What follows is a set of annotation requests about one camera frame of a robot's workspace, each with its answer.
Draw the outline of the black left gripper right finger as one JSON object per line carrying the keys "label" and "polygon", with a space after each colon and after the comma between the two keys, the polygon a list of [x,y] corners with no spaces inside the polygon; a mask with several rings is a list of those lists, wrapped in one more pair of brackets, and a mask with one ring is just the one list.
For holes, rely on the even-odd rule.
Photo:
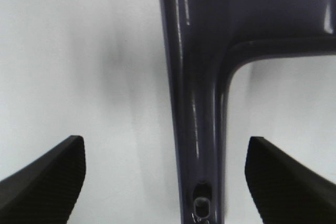
{"label": "black left gripper right finger", "polygon": [[335,184],[263,137],[249,140],[245,178],[263,223],[335,223]]}

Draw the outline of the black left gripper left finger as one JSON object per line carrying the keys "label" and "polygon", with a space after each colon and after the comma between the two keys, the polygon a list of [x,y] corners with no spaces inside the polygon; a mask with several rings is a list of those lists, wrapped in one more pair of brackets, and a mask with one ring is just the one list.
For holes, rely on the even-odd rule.
{"label": "black left gripper left finger", "polygon": [[67,223],[85,175],[84,140],[72,135],[1,180],[1,223]]}

